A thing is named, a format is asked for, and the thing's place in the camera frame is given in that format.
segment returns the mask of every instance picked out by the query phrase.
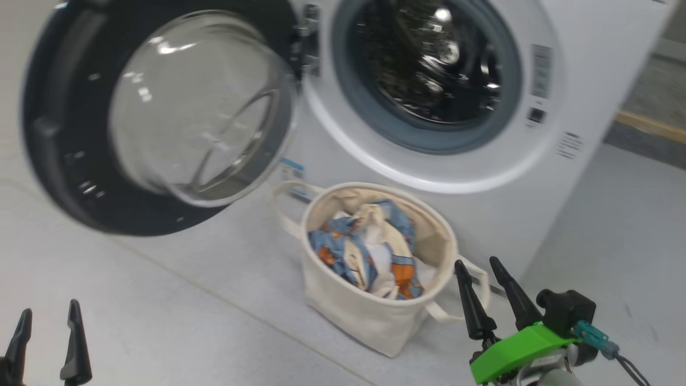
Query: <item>cable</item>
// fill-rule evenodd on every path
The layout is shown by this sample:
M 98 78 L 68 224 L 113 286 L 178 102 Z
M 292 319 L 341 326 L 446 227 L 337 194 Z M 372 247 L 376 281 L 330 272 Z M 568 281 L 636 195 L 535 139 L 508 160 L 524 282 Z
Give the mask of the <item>cable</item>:
M 604 332 L 593 327 L 586 321 L 579 321 L 573 329 L 573 333 L 581 339 L 584 343 L 590 345 L 609 361 L 617 359 L 620 365 L 624 368 L 627 374 L 639 386 L 650 386 L 648 379 L 641 374 L 641 372 L 634 366 L 631 361 L 619 355 L 619 346 L 609 340 L 609 337 Z
M 640 386 L 650 386 L 648 379 L 641 374 L 641 372 L 636 368 L 636 366 L 634 366 L 633 363 L 631 363 L 631 361 L 619 354 L 615 354 L 615 359 L 617 359 L 617 362 L 622 365 L 622 367 L 626 370 L 626 373 L 629 374 L 634 382 Z

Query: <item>washing machine drum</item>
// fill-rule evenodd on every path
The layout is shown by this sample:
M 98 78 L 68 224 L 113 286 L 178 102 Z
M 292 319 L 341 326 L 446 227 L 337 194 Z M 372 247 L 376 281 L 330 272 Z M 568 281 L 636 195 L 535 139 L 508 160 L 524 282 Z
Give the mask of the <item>washing machine drum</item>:
M 357 35 L 357 68 L 404 113 L 455 130 L 497 108 L 498 58 L 454 3 L 375 1 L 359 14 Z

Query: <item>label sticker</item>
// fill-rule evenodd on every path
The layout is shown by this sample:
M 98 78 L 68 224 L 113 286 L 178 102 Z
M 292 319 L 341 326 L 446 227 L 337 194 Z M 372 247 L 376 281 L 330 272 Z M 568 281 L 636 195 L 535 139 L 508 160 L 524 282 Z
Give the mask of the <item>label sticker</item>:
M 534 84 L 531 90 L 533 96 L 548 98 L 552 66 L 552 48 L 534 45 Z
M 564 158 L 575 159 L 581 152 L 584 142 L 577 134 L 567 131 L 557 146 L 557 153 Z
M 305 167 L 288 158 L 281 159 L 281 179 L 283 181 L 305 182 Z M 291 189 L 291 194 L 307 198 L 307 189 L 296 186 Z
M 538 358 L 537 360 L 531 362 L 531 367 L 543 367 L 548 365 L 553 365 L 562 359 L 562 354 L 555 354 L 544 356 L 543 358 Z

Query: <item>front-load washing machine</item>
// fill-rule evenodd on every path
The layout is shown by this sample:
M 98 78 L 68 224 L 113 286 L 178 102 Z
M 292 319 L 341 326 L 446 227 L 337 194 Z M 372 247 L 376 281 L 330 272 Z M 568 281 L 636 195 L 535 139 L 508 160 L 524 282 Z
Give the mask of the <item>front-load washing machine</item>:
M 64 212 L 137 236 L 275 170 L 393 185 L 518 278 L 675 5 L 70 0 L 28 69 L 27 153 Z

